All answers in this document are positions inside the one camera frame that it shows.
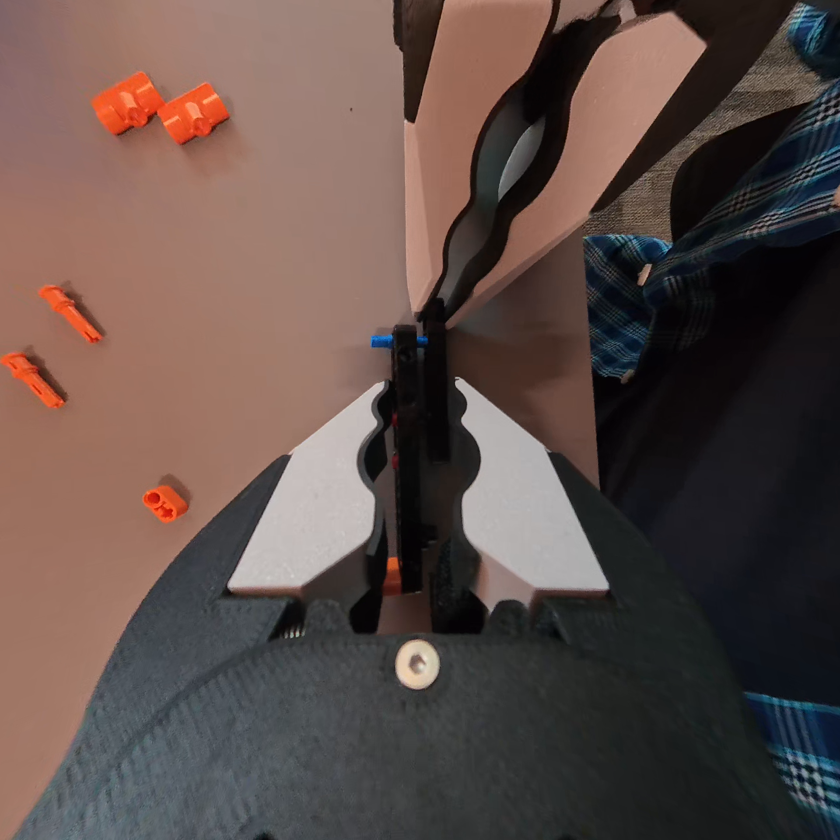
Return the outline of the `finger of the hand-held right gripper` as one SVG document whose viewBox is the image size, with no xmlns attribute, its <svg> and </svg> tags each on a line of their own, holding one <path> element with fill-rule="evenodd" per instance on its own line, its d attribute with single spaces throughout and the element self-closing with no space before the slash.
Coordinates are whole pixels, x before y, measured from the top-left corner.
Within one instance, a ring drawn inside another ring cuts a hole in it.
<svg viewBox="0 0 840 840">
<path fill-rule="evenodd" d="M 462 322 L 580 228 L 707 45 L 675 12 L 618 25 L 545 115 L 489 242 L 464 269 L 446 321 Z"/>
<path fill-rule="evenodd" d="M 415 315 L 448 268 L 476 199 L 478 146 L 559 14 L 551 1 L 444 2 L 414 121 L 404 122 L 406 284 Z"/>
</svg>

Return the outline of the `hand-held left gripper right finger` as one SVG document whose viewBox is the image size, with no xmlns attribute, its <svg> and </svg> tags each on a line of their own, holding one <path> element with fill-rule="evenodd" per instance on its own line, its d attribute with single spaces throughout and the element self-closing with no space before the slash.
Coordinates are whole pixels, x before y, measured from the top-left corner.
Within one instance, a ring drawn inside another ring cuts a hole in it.
<svg viewBox="0 0 840 840">
<path fill-rule="evenodd" d="M 608 581 L 549 450 L 463 378 L 455 388 L 479 456 L 460 503 L 478 554 L 471 591 L 489 613 L 502 602 L 533 611 L 547 597 L 603 598 Z"/>
</svg>

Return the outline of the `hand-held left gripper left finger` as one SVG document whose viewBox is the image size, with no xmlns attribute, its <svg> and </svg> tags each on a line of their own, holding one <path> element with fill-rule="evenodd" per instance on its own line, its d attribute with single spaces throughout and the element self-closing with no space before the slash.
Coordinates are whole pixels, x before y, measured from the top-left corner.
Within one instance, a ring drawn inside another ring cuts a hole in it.
<svg viewBox="0 0 840 840">
<path fill-rule="evenodd" d="M 372 587 L 382 510 L 364 454 L 384 431 L 378 382 L 291 450 L 227 582 L 232 595 L 329 600 L 349 611 Z"/>
</svg>

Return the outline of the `long black lego beam assembly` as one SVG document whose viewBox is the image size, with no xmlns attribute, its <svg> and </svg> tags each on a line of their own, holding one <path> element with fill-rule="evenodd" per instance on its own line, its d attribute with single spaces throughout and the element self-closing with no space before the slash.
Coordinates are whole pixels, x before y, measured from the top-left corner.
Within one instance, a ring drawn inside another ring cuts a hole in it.
<svg viewBox="0 0 840 840">
<path fill-rule="evenodd" d="M 413 325 L 398 324 L 389 337 L 374 336 L 371 345 L 389 349 L 390 427 L 393 431 L 392 468 L 395 479 L 395 559 L 386 564 L 384 595 L 410 595 L 424 586 L 421 443 L 422 393 L 419 342 Z"/>
</svg>

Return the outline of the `orange lego pin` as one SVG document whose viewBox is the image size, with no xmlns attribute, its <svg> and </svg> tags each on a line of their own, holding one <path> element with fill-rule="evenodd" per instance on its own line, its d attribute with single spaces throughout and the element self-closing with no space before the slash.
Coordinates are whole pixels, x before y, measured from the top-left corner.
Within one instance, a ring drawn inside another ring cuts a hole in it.
<svg viewBox="0 0 840 840">
<path fill-rule="evenodd" d="M 15 380 L 26 385 L 47 407 L 58 409 L 66 404 L 65 398 L 47 382 L 38 366 L 31 362 L 25 353 L 6 353 L 1 357 L 1 364 L 11 372 Z"/>
<path fill-rule="evenodd" d="M 102 333 L 82 314 L 74 299 L 61 287 L 43 286 L 38 290 L 38 296 L 47 302 L 53 312 L 66 320 L 86 342 L 96 344 L 102 341 Z"/>
</svg>

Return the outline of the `orange two-hole lego connector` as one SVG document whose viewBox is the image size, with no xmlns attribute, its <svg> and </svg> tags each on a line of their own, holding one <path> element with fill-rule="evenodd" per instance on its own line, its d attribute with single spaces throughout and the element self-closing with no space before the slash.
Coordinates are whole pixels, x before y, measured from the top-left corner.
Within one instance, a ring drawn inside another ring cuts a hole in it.
<svg viewBox="0 0 840 840">
<path fill-rule="evenodd" d="M 161 485 L 143 494 L 143 505 L 164 523 L 183 517 L 189 510 L 188 502 L 171 486 Z"/>
</svg>

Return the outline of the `orange lego T connector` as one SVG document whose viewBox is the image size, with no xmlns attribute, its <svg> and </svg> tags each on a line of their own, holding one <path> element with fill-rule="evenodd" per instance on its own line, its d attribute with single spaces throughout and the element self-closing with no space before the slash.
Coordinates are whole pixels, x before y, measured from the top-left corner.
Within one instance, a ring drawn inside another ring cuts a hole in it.
<svg viewBox="0 0 840 840">
<path fill-rule="evenodd" d="M 99 122 L 114 136 L 142 128 L 164 105 L 161 93 L 143 71 L 133 73 L 91 100 Z"/>
<path fill-rule="evenodd" d="M 206 138 L 217 126 L 230 119 L 224 101 L 208 82 L 165 102 L 159 107 L 157 116 L 169 136 L 179 145 Z"/>
</svg>

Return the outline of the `blue plaid shirt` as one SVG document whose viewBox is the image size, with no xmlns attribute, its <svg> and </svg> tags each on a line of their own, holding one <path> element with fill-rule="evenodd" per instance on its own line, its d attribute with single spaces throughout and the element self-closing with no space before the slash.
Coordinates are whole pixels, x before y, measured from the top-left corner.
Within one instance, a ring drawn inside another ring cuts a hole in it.
<svg viewBox="0 0 840 840">
<path fill-rule="evenodd" d="M 785 109 L 797 112 L 780 138 L 697 226 L 670 243 L 630 234 L 584 239 L 593 376 L 626 383 L 702 340 L 723 297 L 722 266 L 834 234 L 839 244 L 838 23 L 838 2 L 796 6 L 786 37 L 826 87 Z M 743 690 L 814 835 L 838 838 L 838 707 Z"/>
</svg>

